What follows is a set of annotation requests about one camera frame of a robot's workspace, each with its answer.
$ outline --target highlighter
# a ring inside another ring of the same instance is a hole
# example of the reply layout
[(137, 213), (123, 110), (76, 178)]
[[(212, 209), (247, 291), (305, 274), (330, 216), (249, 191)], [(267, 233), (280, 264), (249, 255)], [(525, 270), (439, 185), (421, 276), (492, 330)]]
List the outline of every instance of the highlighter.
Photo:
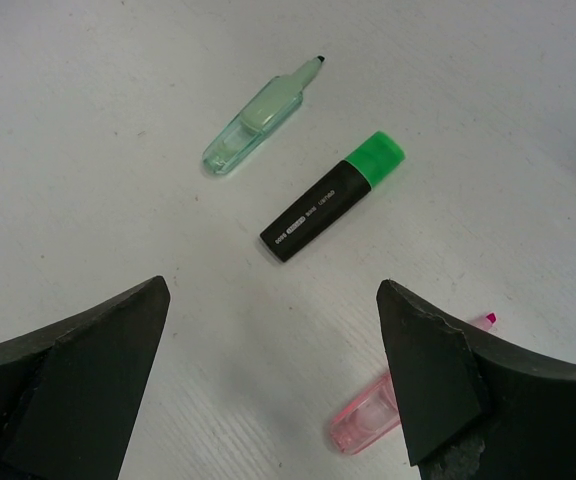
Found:
[(203, 154), (206, 170), (225, 175), (274, 132), (303, 102), (303, 89), (317, 76), (324, 63), (318, 56), (291, 75), (275, 77), (208, 146)]
[(383, 132), (362, 143), (325, 174), (260, 235), (282, 262), (305, 247), (365, 197), (404, 160)]
[[(487, 332), (496, 321), (496, 315), (489, 313), (469, 323)], [(392, 377), (387, 370), (333, 419), (330, 438), (341, 453), (354, 455), (400, 424)]]

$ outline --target green cap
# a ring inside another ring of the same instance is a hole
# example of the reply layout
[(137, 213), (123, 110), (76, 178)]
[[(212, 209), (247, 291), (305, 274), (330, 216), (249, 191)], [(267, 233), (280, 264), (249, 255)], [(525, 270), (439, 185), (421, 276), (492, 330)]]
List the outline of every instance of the green cap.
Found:
[(377, 132), (348, 155), (346, 161), (375, 188), (404, 158), (406, 154), (399, 145), (384, 132)]

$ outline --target white table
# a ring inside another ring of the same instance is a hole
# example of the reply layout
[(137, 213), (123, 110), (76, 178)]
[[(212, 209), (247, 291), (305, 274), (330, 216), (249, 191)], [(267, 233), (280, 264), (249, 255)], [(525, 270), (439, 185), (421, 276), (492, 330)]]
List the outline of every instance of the white table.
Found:
[[(391, 277), (576, 362), (576, 2), (0, 1), (0, 341), (162, 274), (172, 304), (122, 470), (405, 479), (331, 415), (385, 368)], [(301, 110), (223, 180), (203, 149), (322, 54)], [(377, 129), (408, 159), (287, 264), (257, 235)]]

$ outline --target mint green highlighter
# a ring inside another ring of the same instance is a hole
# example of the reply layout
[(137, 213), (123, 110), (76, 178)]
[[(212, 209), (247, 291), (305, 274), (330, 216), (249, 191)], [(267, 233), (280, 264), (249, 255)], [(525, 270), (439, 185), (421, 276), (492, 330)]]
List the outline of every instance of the mint green highlighter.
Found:
[(208, 146), (206, 169), (225, 175), (279, 127), (303, 101), (303, 89), (317, 76), (324, 57), (304, 63), (292, 75), (275, 77), (246, 105)]

